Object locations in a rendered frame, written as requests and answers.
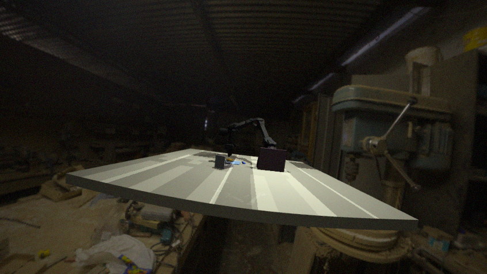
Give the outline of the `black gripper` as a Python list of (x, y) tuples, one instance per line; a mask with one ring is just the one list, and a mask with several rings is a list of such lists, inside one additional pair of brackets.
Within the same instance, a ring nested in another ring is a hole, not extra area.
[(229, 136), (228, 140), (229, 142), (228, 144), (225, 145), (225, 148), (227, 149), (228, 157), (230, 157), (236, 148), (236, 144), (235, 144), (236, 138)]

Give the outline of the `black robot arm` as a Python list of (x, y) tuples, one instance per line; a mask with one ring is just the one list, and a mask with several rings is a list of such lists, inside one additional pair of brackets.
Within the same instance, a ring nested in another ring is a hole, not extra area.
[[(253, 121), (258, 120), (257, 124), (254, 124)], [(222, 136), (227, 136), (229, 135), (230, 137), (236, 137), (236, 132), (239, 132), (241, 128), (244, 128), (246, 126), (253, 125), (261, 130), (262, 136), (263, 136), (263, 145), (265, 148), (269, 149), (276, 149), (276, 142), (272, 140), (271, 137), (269, 137), (267, 130), (265, 128), (265, 121), (262, 118), (250, 118), (249, 120), (240, 122), (240, 123), (232, 123), (229, 126), (227, 126), (227, 129), (221, 128), (219, 130), (219, 135)], [(221, 143), (222, 145), (228, 144), (229, 140), (222, 140)]]

